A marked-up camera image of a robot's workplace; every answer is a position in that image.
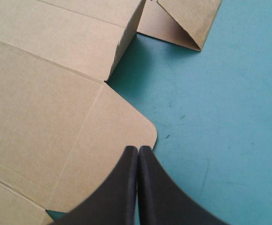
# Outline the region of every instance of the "brown cardboard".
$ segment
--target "brown cardboard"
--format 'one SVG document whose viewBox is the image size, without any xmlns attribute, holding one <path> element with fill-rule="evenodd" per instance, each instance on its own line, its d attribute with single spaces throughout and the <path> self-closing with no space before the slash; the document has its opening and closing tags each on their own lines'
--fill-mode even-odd
<svg viewBox="0 0 272 225">
<path fill-rule="evenodd" d="M 154 145 L 154 125 L 104 82 L 143 7 L 0 0 L 0 225 L 48 223 L 44 210 L 82 202 L 126 145 Z"/>
<path fill-rule="evenodd" d="M 138 32 L 201 51 L 221 0 L 147 0 Z"/>
</svg>

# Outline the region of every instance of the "cardboard flap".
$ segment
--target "cardboard flap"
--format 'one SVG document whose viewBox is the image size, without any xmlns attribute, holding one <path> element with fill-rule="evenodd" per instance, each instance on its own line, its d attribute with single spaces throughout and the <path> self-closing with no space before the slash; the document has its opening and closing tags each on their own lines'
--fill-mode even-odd
<svg viewBox="0 0 272 225">
<path fill-rule="evenodd" d="M 104 84 L 47 209 L 72 210 L 107 178 L 125 146 L 154 146 L 156 138 L 153 123 Z"/>
<path fill-rule="evenodd" d="M 1 42 L 95 80 L 108 79 L 124 31 L 45 2 L 0 0 Z"/>
<path fill-rule="evenodd" d="M 148 0 L 138 32 L 201 51 L 221 0 Z"/>
</svg>

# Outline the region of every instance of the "black curved object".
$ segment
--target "black curved object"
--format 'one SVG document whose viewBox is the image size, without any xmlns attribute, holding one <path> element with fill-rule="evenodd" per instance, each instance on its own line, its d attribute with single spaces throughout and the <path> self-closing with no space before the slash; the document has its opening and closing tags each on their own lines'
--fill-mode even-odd
<svg viewBox="0 0 272 225">
<path fill-rule="evenodd" d="M 138 200 L 141 225 L 226 225 L 172 181 L 148 146 L 139 150 Z"/>
<path fill-rule="evenodd" d="M 133 225 L 138 150 L 125 148 L 100 187 L 73 211 L 52 225 Z"/>
</svg>

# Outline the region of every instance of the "cardboard edge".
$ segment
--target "cardboard edge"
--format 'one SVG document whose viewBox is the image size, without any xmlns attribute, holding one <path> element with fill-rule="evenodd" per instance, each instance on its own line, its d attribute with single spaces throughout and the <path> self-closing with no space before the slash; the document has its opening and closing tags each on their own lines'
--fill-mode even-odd
<svg viewBox="0 0 272 225">
<path fill-rule="evenodd" d="M 129 44 L 131 43 L 132 39 L 137 33 L 137 28 L 140 23 L 140 19 L 142 16 L 142 12 L 144 9 L 144 5 L 146 3 L 146 0 L 141 0 L 139 5 L 137 6 L 136 10 L 134 11 L 133 15 L 131 16 L 125 31 L 121 37 L 121 40 L 119 41 L 115 55 L 114 55 L 114 61 L 112 64 L 112 67 L 110 69 L 109 77 L 112 75 L 114 69 L 116 68 L 117 64 L 119 63 L 120 59 L 122 58 L 123 54 L 127 50 Z"/>
</svg>

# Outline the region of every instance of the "blue-green surface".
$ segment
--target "blue-green surface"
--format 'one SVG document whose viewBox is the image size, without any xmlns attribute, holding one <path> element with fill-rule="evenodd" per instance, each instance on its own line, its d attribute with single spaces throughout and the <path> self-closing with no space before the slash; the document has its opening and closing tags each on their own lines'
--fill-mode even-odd
<svg viewBox="0 0 272 225">
<path fill-rule="evenodd" d="M 157 127 L 157 158 L 206 209 L 272 225 L 272 0 L 223 0 L 201 53 L 137 35 L 108 82 Z"/>
</svg>

